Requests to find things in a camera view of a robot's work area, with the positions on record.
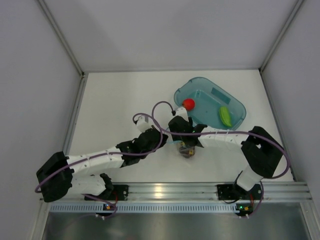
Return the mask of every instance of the blue plastic tray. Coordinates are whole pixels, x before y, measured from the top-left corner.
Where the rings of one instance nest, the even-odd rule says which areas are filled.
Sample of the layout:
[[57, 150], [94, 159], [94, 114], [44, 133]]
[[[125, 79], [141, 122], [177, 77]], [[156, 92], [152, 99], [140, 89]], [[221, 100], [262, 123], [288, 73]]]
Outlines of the blue plastic tray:
[[[247, 115], [241, 102], [205, 77], [192, 78], [174, 93], [174, 102], [178, 106], [182, 106], [183, 101], [188, 98], [195, 101], [195, 107], [188, 112], [188, 116], [196, 124], [235, 130]], [[229, 109], [232, 127], [225, 126], [220, 119], [219, 109], [222, 106]]]

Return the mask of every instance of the white enclosure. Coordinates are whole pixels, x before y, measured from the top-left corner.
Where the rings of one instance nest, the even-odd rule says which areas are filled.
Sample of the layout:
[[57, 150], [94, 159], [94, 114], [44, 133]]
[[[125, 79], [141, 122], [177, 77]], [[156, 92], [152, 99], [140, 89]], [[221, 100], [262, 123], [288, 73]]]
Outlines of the white enclosure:
[[[239, 130], [262, 126], [283, 144], [292, 172], [276, 179], [283, 198], [266, 183], [266, 201], [290, 201], [300, 189], [310, 235], [320, 238], [312, 203], [319, 211], [319, 8], [317, 0], [1, 1], [1, 239], [43, 232], [36, 171], [53, 153], [131, 140], [139, 134], [133, 114], [173, 104], [176, 89], [197, 76], [244, 104]], [[163, 126], [167, 112], [155, 114]], [[166, 145], [108, 175], [115, 183], [232, 182], [246, 165], [211, 149], [186, 161]], [[275, 174], [285, 166], [282, 159]]]

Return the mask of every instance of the cable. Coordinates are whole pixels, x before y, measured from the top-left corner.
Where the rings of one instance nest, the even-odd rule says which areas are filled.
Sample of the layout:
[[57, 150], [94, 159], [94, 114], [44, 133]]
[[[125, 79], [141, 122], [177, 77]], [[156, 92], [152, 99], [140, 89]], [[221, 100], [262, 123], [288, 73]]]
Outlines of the cable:
[[249, 216], [252, 216], [253, 214], [255, 214], [258, 211], [258, 209], [261, 206], [262, 200], [264, 199], [265, 189], [264, 189], [264, 185], [262, 184], [262, 181], [260, 181], [260, 185], [261, 185], [261, 198], [260, 198], [258, 204], [256, 205], [255, 209], [253, 210], [253, 212]]
[[115, 203], [114, 204], [117, 205], [117, 203], [118, 203], [118, 194], [115, 191], [113, 191], [112, 194], [115, 195]]
[[250, 205], [251, 207], [254, 206], [255, 200], [254, 200], [254, 196], [252, 196], [252, 193], [250, 193]]
[[238, 202], [239, 199], [233, 200], [233, 201], [225, 201], [225, 200], [223, 200], [223, 201], [224, 201], [226, 204], [234, 204], [234, 203]]

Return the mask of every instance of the green cucumber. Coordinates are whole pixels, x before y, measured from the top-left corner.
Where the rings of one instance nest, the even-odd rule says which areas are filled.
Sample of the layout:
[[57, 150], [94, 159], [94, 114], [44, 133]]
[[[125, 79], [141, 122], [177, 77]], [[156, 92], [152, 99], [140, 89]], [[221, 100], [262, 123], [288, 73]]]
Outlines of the green cucumber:
[[229, 109], [226, 106], [220, 107], [219, 115], [220, 115], [220, 119], [221, 119], [221, 122], [223, 123], [223, 125], [225, 125], [227, 127], [232, 127], [231, 116], [229, 113]]

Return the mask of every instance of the black bracket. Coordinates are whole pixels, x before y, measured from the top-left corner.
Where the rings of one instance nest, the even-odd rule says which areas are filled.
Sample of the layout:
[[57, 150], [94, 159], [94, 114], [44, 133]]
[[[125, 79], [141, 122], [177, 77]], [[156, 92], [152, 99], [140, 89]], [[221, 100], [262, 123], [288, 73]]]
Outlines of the black bracket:
[[[183, 133], [183, 134], [189, 134], [189, 133], [201, 133], [204, 128], [207, 127], [205, 124], [197, 124], [195, 127], [193, 126], [193, 120], [191, 117], [188, 118], [188, 121], [186, 121], [182, 116], [175, 116], [170, 120], [168, 123], [169, 129], [173, 133]], [[189, 147], [201, 147], [201, 143], [198, 140], [198, 137], [201, 135], [193, 135], [193, 136], [179, 136], [179, 135], [172, 135], [173, 141], [182, 141], [186, 145], [187, 148]]]
[[113, 192], [108, 197], [108, 201], [115, 201], [116, 197], [118, 201], [126, 201], [129, 194], [129, 186], [128, 185], [113, 185]]
[[217, 185], [217, 190], [220, 201], [251, 200], [251, 196], [253, 200], [260, 200], [262, 194], [260, 184], [255, 184], [250, 191], [244, 191], [234, 183], [219, 184]]
[[[120, 150], [122, 153], [130, 154], [142, 154], [152, 151], [158, 144], [161, 139], [160, 132], [152, 126], [152, 128], [141, 133], [139, 137], [134, 138], [130, 141], [124, 141], [117, 144], [115, 147]], [[160, 148], [162, 148], [168, 139], [168, 135], [163, 134], [162, 143]], [[123, 155], [122, 159], [124, 160], [121, 168], [137, 164], [141, 159], [145, 159], [147, 155], [143, 156], [129, 156]]]
[[[63, 151], [53, 154], [49, 160], [46, 161], [45, 164], [36, 172], [36, 177], [38, 178], [39, 183], [41, 183], [44, 179], [58, 169], [68, 165], [67, 160], [68, 157], [65, 156]], [[65, 196], [69, 188], [72, 187], [71, 181], [73, 178], [73, 173], [74, 170], [68, 167], [43, 184], [41, 187], [43, 200], [46, 203], [50, 203]]]
[[[279, 143], [260, 126], [255, 126], [249, 132], [265, 137], [279, 145]], [[251, 135], [241, 144], [241, 150], [251, 169], [264, 178], [271, 178], [283, 156], [282, 152], [267, 141]]]

